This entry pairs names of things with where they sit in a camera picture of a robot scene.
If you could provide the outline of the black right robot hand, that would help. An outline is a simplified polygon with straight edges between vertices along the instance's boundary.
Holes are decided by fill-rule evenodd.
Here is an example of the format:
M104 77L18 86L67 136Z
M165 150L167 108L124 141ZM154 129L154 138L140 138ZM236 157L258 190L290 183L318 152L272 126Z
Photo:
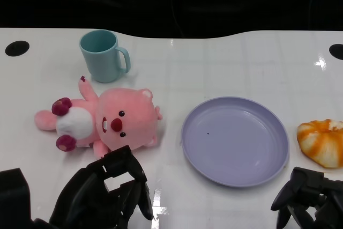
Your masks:
M300 228L342 228L342 181L294 167L271 210L278 211L277 228L285 228L290 217Z

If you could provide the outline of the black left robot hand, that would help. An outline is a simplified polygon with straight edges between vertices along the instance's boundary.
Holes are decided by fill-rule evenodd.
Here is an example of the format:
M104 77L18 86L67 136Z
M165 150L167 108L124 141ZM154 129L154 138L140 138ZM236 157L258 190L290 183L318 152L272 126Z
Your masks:
M105 180L129 173L133 180L108 190ZM136 207L153 219L147 178L129 146L80 169L58 197L49 223L55 228L127 228Z

